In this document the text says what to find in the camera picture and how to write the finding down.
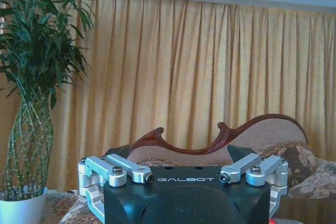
beige upholstery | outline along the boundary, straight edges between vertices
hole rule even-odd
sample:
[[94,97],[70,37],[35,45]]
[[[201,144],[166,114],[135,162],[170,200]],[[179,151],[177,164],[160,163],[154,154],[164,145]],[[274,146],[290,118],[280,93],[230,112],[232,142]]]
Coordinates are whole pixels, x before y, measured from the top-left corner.
[[[289,120],[265,119],[243,131],[231,144],[249,147],[258,152],[266,145],[289,141],[306,143],[306,137],[303,131]],[[156,165],[161,163],[173,166],[207,166],[232,163],[226,146],[205,155],[182,154],[159,146],[141,146],[133,150],[128,159],[143,165],[153,162]]]

patterned fabric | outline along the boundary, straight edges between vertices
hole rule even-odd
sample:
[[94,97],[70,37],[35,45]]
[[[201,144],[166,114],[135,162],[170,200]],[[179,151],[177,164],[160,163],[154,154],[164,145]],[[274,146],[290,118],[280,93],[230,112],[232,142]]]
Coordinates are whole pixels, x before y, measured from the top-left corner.
[[59,223],[79,196],[74,193],[58,193],[50,190],[47,195],[44,214],[40,224]]
[[87,200],[78,196],[78,200],[61,219],[60,224],[101,224],[100,220],[89,210]]
[[336,162],[320,166],[301,184],[288,191],[290,198],[336,199]]
[[278,155],[288,162],[288,187],[291,188],[311,176],[317,168],[316,158],[304,143],[285,142],[265,146],[258,153],[263,157]]

floral cushion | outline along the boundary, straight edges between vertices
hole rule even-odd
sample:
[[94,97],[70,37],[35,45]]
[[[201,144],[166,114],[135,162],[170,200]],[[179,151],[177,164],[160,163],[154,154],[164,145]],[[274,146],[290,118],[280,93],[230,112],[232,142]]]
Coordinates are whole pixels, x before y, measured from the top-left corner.
[[288,191],[290,198],[336,199],[336,162],[321,165],[316,172]]
[[317,168],[313,152],[303,143],[285,142],[269,145],[259,150],[258,153],[263,157],[278,155],[288,162],[288,188],[303,182]]

sofa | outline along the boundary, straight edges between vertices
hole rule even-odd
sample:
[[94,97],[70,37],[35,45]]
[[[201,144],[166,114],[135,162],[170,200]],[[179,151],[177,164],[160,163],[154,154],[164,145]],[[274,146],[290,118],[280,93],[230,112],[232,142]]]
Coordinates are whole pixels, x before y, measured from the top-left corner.
[[[177,148],[162,137],[157,128],[132,145],[109,149],[146,166],[223,166],[232,160],[228,144],[252,148],[263,157],[282,156],[289,164],[288,197],[336,198],[336,163],[316,158],[307,145],[307,138],[298,122],[280,114],[258,116],[231,129],[218,123],[219,134],[213,143],[201,150]],[[60,223],[99,223],[78,196]]]

white flower pot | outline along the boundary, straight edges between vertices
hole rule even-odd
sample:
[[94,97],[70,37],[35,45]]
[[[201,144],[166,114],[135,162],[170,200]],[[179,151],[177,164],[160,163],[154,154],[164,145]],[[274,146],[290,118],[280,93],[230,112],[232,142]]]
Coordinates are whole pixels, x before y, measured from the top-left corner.
[[41,196],[19,200],[0,200],[1,224],[39,224],[43,215],[48,188],[44,188]]

